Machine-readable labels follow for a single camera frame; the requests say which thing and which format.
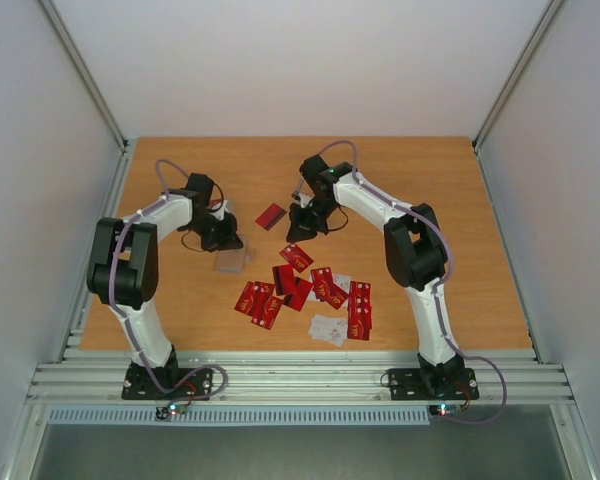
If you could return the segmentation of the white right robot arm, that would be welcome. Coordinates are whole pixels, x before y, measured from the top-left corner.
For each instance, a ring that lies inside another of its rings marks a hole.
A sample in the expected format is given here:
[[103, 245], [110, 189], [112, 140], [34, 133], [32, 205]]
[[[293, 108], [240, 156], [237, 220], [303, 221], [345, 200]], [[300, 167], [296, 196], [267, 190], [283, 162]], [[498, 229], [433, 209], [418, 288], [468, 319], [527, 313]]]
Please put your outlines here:
[[313, 196], [295, 196], [287, 241], [296, 243], [327, 233], [328, 218], [340, 207], [380, 230], [389, 274], [405, 289], [412, 306], [422, 388], [430, 397], [447, 394], [461, 377], [465, 361], [453, 337], [444, 298], [452, 256], [434, 210], [389, 196], [347, 162], [330, 167], [314, 155], [304, 160], [299, 172]]

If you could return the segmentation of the pink leather card holder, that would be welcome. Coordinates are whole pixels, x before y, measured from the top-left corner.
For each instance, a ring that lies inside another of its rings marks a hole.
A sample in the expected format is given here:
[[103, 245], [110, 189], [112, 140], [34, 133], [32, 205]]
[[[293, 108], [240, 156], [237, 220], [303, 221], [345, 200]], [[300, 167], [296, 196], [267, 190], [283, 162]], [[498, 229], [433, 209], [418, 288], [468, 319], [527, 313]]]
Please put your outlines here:
[[216, 272], [240, 275], [245, 266], [253, 260], [254, 253], [249, 245], [248, 237], [239, 234], [238, 238], [242, 242], [241, 248], [217, 252], [214, 264]]

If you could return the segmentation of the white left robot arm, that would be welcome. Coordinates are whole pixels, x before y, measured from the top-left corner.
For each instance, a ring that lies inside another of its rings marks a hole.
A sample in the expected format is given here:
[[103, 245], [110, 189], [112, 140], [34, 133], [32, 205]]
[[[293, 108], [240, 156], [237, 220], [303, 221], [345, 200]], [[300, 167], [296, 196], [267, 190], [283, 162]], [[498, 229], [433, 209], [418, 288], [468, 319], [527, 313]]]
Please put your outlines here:
[[218, 188], [209, 176], [192, 173], [184, 187], [167, 189], [153, 204], [125, 218], [103, 217], [95, 227], [87, 288], [120, 322], [132, 352], [131, 371], [159, 398], [172, 397], [182, 384], [176, 350], [154, 300], [159, 243], [176, 231], [193, 232], [204, 252], [242, 249], [228, 202], [212, 202]]

